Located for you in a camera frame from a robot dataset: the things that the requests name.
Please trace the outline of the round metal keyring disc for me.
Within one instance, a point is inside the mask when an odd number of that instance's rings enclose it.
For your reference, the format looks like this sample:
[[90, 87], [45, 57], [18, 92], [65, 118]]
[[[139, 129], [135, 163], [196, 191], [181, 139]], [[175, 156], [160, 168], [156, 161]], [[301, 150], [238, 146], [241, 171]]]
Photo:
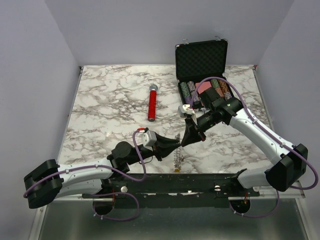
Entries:
[[181, 150], [182, 148], [180, 146], [174, 150], [173, 166], [175, 173], [179, 173], [181, 171], [181, 164], [184, 161]]

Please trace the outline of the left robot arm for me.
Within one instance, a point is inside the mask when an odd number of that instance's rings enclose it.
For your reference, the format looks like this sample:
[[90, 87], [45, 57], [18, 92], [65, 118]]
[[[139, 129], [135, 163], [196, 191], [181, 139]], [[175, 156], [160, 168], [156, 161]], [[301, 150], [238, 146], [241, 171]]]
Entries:
[[43, 207], [56, 198], [70, 195], [97, 194], [104, 198], [111, 191], [111, 185], [104, 180], [123, 176], [135, 181], [136, 178], [127, 174], [129, 166], [141, 163], [143, 174], [138, 181], [142, 182], [147, 177], [145, 159], [155, 157], [161, 161], [180, 145], [177, 139], [147, 131], [142, 135], [142, 144], [121, 141], [110, 155], [93, 162], [59, 164], [55, 159], [49, 159], [24, 177], [23, 197], [27, 199], [30, 209]]

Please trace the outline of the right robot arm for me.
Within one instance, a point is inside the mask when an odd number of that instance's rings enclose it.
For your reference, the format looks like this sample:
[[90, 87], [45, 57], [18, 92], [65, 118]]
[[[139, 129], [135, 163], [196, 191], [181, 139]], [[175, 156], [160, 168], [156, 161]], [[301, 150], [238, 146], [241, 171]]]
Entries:
[[256, 169], [243, 169], [230, 183], [230, 191], [241, 196], [249, 188], [271, 186], [284, 192], [305, 172], [307, 164], [301, 158], [307, 158], [308, 149], [303, 145], [294, 145], [275, 134], [249, 110], [245, 110], [236, 97], [224, 100], [214, 88], [201, 93], [207, 113], [196, 117], [190, 105], [180, 105], [178, 113], [185, 120], [185, 132], [181, 146], [185, 147], [206, 139], [205, 131], [219, 123], [241, 132], [253, 142], [269, 159], [270, 165]]

